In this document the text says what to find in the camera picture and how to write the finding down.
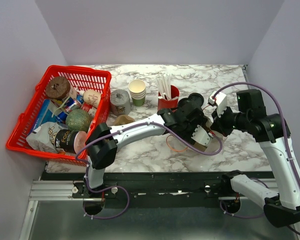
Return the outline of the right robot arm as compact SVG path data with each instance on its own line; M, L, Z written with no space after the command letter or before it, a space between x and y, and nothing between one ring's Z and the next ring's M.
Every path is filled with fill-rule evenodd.
M228 106L224 93L213 92L209 96L208 103L216 106L210 128L225 137L233 130L252 135L270 164L278 190L270 190L234 170L222 176L220 191L226 196L244 195L263 209L267 220L276 228L300 222L300 168L288 125L278 113L266 113L260 90L238 91L236 97L238 112Z

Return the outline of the beige paper bag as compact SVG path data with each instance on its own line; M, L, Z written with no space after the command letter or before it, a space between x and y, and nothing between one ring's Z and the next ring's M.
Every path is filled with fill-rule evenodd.
M206 116L204 118L206 119L206 123L202 127L205 130L210 131L211 130L210 126L212 125L212 121ZM210 133L213 134L214 138L212 139L212 141L208 147L200 145L197 142L195 142L195 144L191 144L191 146L201 152L206 152L206 153L216 152L220 148L220 143L215 138L215 136L217 136L221 140L222 144L224 143L224 137L222 134L220 134L218 132L210 131ZM183 144L176 137L174 137L172 135L168 135L166 137L165 141L166 141L167 146L174 152L182 153L185 151L193 151L192 148L189 148L187 145Z

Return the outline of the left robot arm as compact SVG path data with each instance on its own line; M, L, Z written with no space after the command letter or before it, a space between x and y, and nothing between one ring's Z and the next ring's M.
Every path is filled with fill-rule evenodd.
M90 166L83 191L91 198L97 197L105 169L115 161L117 151L139 140L170 133L190 145L207 147L212 139L206 129L207 121L201 106L188 101L174 108L162 108L156 114L125 125L99 124L85 142Z

